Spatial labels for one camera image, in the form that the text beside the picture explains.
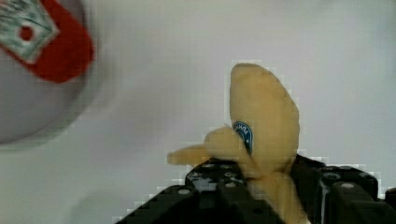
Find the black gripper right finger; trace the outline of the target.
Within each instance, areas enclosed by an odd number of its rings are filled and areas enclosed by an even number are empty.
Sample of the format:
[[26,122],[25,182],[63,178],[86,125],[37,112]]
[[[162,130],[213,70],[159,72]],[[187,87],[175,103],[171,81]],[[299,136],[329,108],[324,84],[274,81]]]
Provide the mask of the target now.
[[369,173],[299,155],[290,175],[311,224],[396,224],[395,190],[378,198]]

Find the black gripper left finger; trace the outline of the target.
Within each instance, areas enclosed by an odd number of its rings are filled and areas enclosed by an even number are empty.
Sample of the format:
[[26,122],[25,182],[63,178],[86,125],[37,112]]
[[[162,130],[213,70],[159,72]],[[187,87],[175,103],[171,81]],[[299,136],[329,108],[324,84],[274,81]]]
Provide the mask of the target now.
[[271,206],[256,200],[233,161],[210,159],[116,224],[284,224]]

